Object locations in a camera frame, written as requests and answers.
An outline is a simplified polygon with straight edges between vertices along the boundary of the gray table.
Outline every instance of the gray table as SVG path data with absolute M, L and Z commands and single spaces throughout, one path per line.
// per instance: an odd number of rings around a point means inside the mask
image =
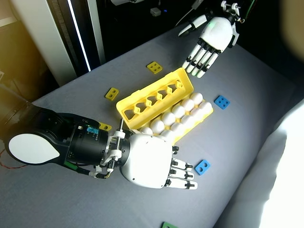
M 177 38 L 171 30 L 37 100 L 36 105 L 70 112 L 118 126 L 116 102 L 104 98 L 119 89 L 115 101 L 180 67 L 199 31 Z M 157 61 L 153 75 L 145 66 Z M 240 184 L 259 148 L 283 114 L 295 86 L 239 46 L 227 49 L 201 79 L 190 77 L 195 91 L 213 103 L 231 101 L 177 145 L 177 158 L 211 168 L 195 179 L 195 191 L 146 189 L 116 170 L 108 180 L 94 180 L 55 164 L 20 170 L 0 168 L 2 228 L 158 228 L 167 221 L 180 228 L 212 227 Z M 11 158 L 2 160 L 12 164 Z

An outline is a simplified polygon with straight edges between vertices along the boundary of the robotic arm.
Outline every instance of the robotic arm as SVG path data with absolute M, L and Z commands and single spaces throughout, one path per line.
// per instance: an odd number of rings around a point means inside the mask
M 196 46 L 182 65 L 188 73 L 201 78 L 215 62 L 229 44 L 235 45 L 239 34 L 236 31 L 236 22 L 243 23 L 245 20 L 239 16 L 239 6 L 222 1 L 223 17 L 213 17 L 212 13 L 207 13 L 195 19 L 190 25 L 184 28 L 180 36 L 187 35 L 208 21 L 203 29 Z
M 178 147 L 159 136 L 124 130 L 123 123 L 109 136 L 95 120 L 34 106 L 0 85 L 0 139 L 14 159 L 56 163 L 96 179 L 107 179 L 120 167 L 127 180 L 143 187 L 197 188 L 193 166 L 172 157 Z M 95 171 L 78 163 L 94 165 Z

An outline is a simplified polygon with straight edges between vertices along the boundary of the white light strip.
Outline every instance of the white light strip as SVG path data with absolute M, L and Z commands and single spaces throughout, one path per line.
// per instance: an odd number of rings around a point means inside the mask
M 76 21 L 76 18 L 75 18 L 75 14 L 74 14 L 74 10 L 73 10 L 73 6 L 72 6 L 72 3 L 71 3 L 71 0 L 67 0 L 67 2 L 68 2 L 68 6 L 70 8 L 71 14 L 72 14 L 72 18 L 73 18 L 73 22 L 74 22 L 74 25 L 75 25 L 75 28 L 76 28 L 77 35 L 78 35 L 80 46 L 81 46 L 82 52 L 84 53 L 87 69 L 90 72 L 91 68 L 90 68 L 90 65 L 89 65 L 89 61 L 87 60 L 87 57 L 86 57 L 85 47 L 84 47 L 84 44 L 82 43 L 82 39 L 81 39 L 81 36 L 80 36 L 80 32 L 79 32 L 79 28 L 78 28 L 77 21 Z

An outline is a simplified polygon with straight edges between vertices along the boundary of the white cable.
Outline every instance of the white cable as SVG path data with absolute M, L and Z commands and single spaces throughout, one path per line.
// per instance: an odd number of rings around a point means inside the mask
M 185 14 L 185 16 L 187 16 L 192 10 L 193 10 L 193 8 L 191 8 L 191 9 L 189 10 L 189 12 Z M 175 26 L 177 26 L 177 25 L 181 22 L 181 20 L 183 20 L 183 19 L 185 18 L 185 16 L 183 16 L 183 17 L 179 20 L 179 22 L 176 23 Z
M 85 47 L 84 47 L 84 44 L 83 44 L 81 36 L 80 36 L 80 32 L 79 32 L 79 28 L 78 28 L 78 25 L 77 25 L 77 21 L 76 21 L 76 17 L 75 17 L 75 14 L 74 14 L 74 10 L 73 10 L 71 0 L 67 0 L 67 2 L 68 2 L 68 6 L 70 8 L 71 14 L 72 14 L 72 18 L 73 18 L 73 22 L 74 22 L 74 25 L 75 25 L 75 28 L 76 28 L 77 36 L 78 36 L 78 39 L 79 39 L 79 42 L 80 42 L 80 46 L 81 46 L 82 52 L 84 53 L 84 57 L 85 57 L 85 60 L 86 60 L 85 61 L 86 66 L 87 66 L 87 69 L 90 72 L 91 68 L 90 68 L 90 65 L 89 65 L 89 61 L 87 60 L 87 57 L 86 57 Z

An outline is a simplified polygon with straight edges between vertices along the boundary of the egg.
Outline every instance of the egg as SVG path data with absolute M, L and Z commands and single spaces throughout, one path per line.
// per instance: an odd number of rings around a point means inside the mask
M 172 108 L 172 113 L 176 118 L 182 118 L 185 115 L 186 111 L 183 106 L 178 104 Z
M 185 116 L 182 117 L 182 119 L 180 120 L 180 122 L 183 125 L 185 125 L 186 128 L 191 128 L 191 127 L 194 126 L 195 119 L 191 115 L 185 115 Z
M 212 105 L 210 102 L 203 102 L 200 104 L 199 108 L 203 110 L 204 114 L 208 114 L 212 110 Z
M 176 136 L 181 136 L 185 132 L 185 125 L 181 123 L 174 123 L 171 126 L 171 130 L 176 134 Z
M 190 98 L 195 105 L 199 105 L 203 101 L 203 95 L 201 93 L 193 93 Z
M 161 120 L 166 126 L 171 126 L 175 122 L 175 115 L 173 113 L 164 113 Z
M 173 142 L 175 139 L 175 133 L 171 130 L 164 130 L 161 133 L 161 136 L 164 136 L 169 142 Z
M 142 132 L 144 134 L 153 135 L 153 131 L 150 127 L 142 127 L 140 132 Z
M 195 108 L 190 112 L 190 115 L 193 116 L 195 121 L 199 121 L 204 116 L 204 111 L 201 108 Z
M 194 101 L 191 99 L 185 99 L 182 101 L 181 106 L 183 106 L 185 110 L 189 112 L 194 108 Z
M 160 134 L 165 129 L 165 124 L 161 120 L 153 120 L 150 127 L 154 134 Z

